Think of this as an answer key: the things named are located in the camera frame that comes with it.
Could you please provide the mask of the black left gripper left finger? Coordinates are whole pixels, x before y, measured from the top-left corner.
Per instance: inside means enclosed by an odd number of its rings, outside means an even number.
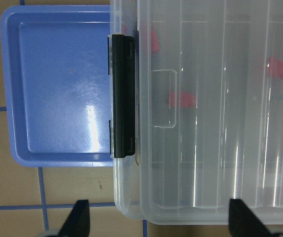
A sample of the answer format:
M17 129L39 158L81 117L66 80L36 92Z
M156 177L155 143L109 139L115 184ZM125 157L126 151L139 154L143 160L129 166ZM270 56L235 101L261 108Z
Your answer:
M90 209L87 199L78 200L59 231L60 237L88 237L90 234Z

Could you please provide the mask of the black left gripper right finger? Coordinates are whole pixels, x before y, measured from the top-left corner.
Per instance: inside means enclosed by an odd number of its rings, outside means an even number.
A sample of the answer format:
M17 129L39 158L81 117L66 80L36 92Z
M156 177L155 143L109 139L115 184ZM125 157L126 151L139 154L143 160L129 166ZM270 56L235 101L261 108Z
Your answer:
M273 234L239 198L229 201L228 228L232 237L272 237Z

